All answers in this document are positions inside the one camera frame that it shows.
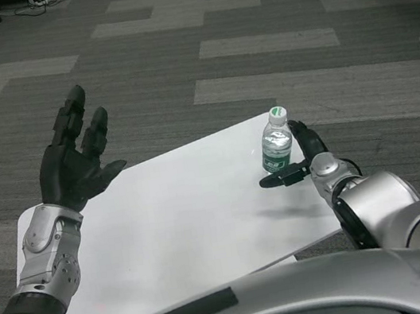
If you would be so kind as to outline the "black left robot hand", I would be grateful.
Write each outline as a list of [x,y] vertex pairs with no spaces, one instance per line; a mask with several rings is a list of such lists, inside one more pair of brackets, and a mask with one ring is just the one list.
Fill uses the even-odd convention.
[[96,109],[87,128],[84,124],[86,93],[75,85],[59,109],[53,137],[40,167],[42,202],[82,211],[87,202],[101,194],[124,170],[127,161],[102,166],[100,157],[107,146],[108,114]]

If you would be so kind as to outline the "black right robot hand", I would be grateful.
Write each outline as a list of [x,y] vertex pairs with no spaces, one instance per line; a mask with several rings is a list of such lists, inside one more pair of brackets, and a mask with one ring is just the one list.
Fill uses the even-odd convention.
[[283,161],[282,167],[267,170],[268,176],[259,181],[261,188],[289,187],[303,181],[311,173],[311,161],[315,156],[329,151],[317,132],[303,122],[289,120],[286,126],[301,148],[304,159],[298,163]]

